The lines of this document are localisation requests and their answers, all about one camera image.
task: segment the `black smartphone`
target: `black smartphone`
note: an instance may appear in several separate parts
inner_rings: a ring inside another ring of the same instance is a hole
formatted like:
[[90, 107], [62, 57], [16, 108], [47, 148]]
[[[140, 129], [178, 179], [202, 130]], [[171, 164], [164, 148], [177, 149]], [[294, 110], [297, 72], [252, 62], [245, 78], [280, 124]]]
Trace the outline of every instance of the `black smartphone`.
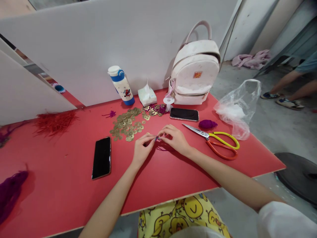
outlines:
[[184, 121], [199, 121], [198, 111], [182, 108], [171, 108], [171, 113], [169, 116], [171, 119], [178, 119]]
[[98, 179], [111, 173], [111, 138], [96, 141], [91, 179]]

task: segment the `scissor handle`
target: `scissor handle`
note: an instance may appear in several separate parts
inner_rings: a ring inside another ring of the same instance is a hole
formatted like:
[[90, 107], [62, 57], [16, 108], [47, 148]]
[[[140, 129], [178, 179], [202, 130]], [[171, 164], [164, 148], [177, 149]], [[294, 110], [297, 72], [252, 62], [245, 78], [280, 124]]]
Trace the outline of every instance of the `scissor handle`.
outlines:
[[[223, 139], [221, 139], [220, 137], [216, 136], [216, 135], [219, 135], [219, 134], [225, 135], [225, 136], [231, 138], [231, 139], [235, 142], [235, 147], [232, 146], [232, 145], [230, 145], [230, 144], [228, 144], [227, 142], [225, 142], [225, 141], [224, 141]], [[237, 149], [240, 148], [240, 144], [239, 144], [239, 142], [237, 141], [237, 139], [234, 138], [232, 135], [226, 133], [226, 132], [213, 132], [213, 133], [209, 133], [209, 136], [216, 138], [216, 139], [219, 140], [221, 143], [225, 144], [226, 146], [231, 147], [232, 149], [237, 150]]]
[[[221, 158], [223, 158], [223, 159], [225, 159], [225, 160], [235, 160], [235, 159], [237, 158], [237, 156], [238, 156], [238, 152], [237, 152], [235, 149], [233, 149], [233, 148], [231, 148], [231, 147], [229, 147], [229, 146], [226, 146], [226, 145], [224, 145], [224, 144], [220, 144], [220, 143], [217, 143], [217, 142], [214, 142], [214, 141], [210, 141], [210, 140], [206, 141], [206, 143], [207, 143], [207, 145], [212, 149], [212, 151], [213, 151], [217, 156], [219, 156], [219, 157], [221, 157]], [[233, 156], [233, 157], [227, 157], [227, 156], [224, 156], [224, 155], [220, 154], [220, 153], [213, 147], [213, 144], [214, 144], [214, 145], [217, 145], [217, 146], [220, 146], [220, 147], [223, 147], [223, 148], [225, 148], [225, 149], [231, 150], [231, 151], [234, 153], [234, 156]]]

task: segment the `orange scissor handle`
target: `orange scissor handle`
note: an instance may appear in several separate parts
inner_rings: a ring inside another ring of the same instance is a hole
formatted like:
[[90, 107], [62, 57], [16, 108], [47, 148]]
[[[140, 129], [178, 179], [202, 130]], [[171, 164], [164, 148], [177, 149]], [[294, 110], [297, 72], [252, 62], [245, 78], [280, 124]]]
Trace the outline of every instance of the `orange scissor handle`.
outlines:
[[[210, 140], [206, 141], [206, 143], [207, 143], [207, 145], [212, 149], [212, 151], [213, 151], [217, 156], [219, 156], [219, 157], [221, 157], [221, 158], [223, 158], [223, 159], [225, 159], [225, 160], [235, 160], [235, 159], [237, 158], [237, 156], [238, 156], [238, 152], [237, 152], [235, 149], [233, 149], [233, 148], [231, 148], [231, 147], [229, 147], [229, 146], [226, 146], [226, 145], [224, 145], [224, 144], [220, 144], [220, 143], [217, 143], [217, 142], [214, 142], [214, 141], [210, 141]], [[220, 147], [223, 147], [223, 148], [225, 148], [225, 149], [231, 150], [231, 151], [234, 153], [234, 156], [233, 156], [233, 157], [227, 157], [227, 156], [224, 156], [224, 155], [220, 154], [220, 153], [214, 148], [213, 145], [220, 146]]]

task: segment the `tissue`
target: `tissue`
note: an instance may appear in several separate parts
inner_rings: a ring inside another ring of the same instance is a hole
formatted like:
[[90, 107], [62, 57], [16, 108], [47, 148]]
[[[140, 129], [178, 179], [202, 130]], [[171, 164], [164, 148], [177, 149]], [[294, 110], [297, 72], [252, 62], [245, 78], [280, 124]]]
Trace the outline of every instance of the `tissue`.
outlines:
[[143, 106], [148, 106], [150, 104], [155, 104], [158, 102], [153, 89], [149, 87], [149, 79], [145, 87], [138, 90], [138, 94]]

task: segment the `shoe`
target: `shoe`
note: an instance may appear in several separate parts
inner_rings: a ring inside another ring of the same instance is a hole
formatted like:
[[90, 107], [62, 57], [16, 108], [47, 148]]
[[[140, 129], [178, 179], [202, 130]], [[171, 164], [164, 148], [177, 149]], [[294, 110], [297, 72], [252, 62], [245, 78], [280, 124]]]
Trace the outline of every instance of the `shoe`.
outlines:
[[280, 95], [279, 94], [270, 94], [270, 92], [267, 92], [267, 93], [261, 95], [260, 97], [263, 99], [276, 99], [276, 98], [279, 98]]
[[280, 104], [280, 105], [282, 105], [284, 107], [288, 107], [290, 109], [293, 109], [293, 110], [303, 110], [305, 108], [299, 102], [297, 102], [297, 101], [289, 101], [287, 98], [282, 98], [280, 100], [277, 100], [276, 103]]

